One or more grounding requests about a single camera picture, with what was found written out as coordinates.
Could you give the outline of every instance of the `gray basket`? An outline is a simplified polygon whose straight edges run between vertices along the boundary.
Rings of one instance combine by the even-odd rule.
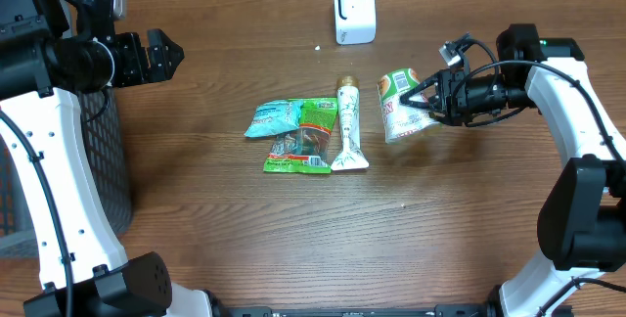
[[[115,97],[112,91],[110,95],[109,109],[96,120],[83,124],[82,136],[105,215],[113,231],[122,234],[130,226],[132,204]],[[79,100],[83,118],[87,119],[100,109],[104,97],[94,93],[81,95]],[[6,149],[0,153],[0,197],[0,258],[37,257],[32,219],[20,178]]]

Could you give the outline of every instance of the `wood grain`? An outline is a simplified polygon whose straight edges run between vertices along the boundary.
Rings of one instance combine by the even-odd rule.
[[[623,2],[377,0],[376,41],[338,47],[332,0],[130,0],[118,31],[160,27],[187,58],[170,82],[116,91],[136,207],[122,242],[129,256],[158,251],[175,281],[230,306],[482,301],[538,249],[537,214],[560,174],[545,122],[526,111],[386,145],[376,82],[396,68],[422,77],[444,68],[437,48],[466,31],[493,47],[510,23],[537,23],[542,36],[578,41],[625,132]],[[486,63],[480,52],[469,58]],[[255,107],[333,95],[343,74],[361,79],[371,168],[264,174],[272,140],[243,136]],[[0,315],[21,315],[38,293],[38,262],[3,261],[0,271]],[[605,278],[626,284],[623,272]],[[622,295],[596,287],[569,302],[580,316],[626,308]]]

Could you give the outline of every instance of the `gold cap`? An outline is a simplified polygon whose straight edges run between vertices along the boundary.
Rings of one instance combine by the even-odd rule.
[[[359,79],[354,76],[340,77],[336,81],[336,88],[338,89],[343,86],[353,86],[353,87],[359,88]]]

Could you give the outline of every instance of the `wooden table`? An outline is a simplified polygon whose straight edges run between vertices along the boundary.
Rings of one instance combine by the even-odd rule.
[[[333,0],[129,0],[118,32],[160,27],[187,57],[170,82],[116,92],[136,207],[121,239],[128,255],[155,250],[175,281],[230,306],[483,301],[538,249],[537,214],[560,174],[546,123],[526,111],[386,145],[376,82],[397,68],[421,77],[444,68],[439,46],[466,31],[495,48],[510,23],[536,23],[542,36],[577,40],[624,132],[624,2],[377,0],[376,41],[338,47]],[[469,58],[487,62],[480,51]],[[272,140],[244,137],[255,107],[333,95],[345,74],[361,79],[370,169],[263,173]],[[335,125],[332,159],[338,145]],[[39,292],[38,261],[0,264],[0,314],[20,315]],[[604,278],[626,284],[623,270]],[[586,316],[626,308],[597,287],[569,302]]]

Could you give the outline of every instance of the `light blue plastic packet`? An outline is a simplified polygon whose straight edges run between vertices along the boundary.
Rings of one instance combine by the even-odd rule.
[[[266,137],[297,130],[302,114],[302,100],[273,101],[256,109],[247,137]]]

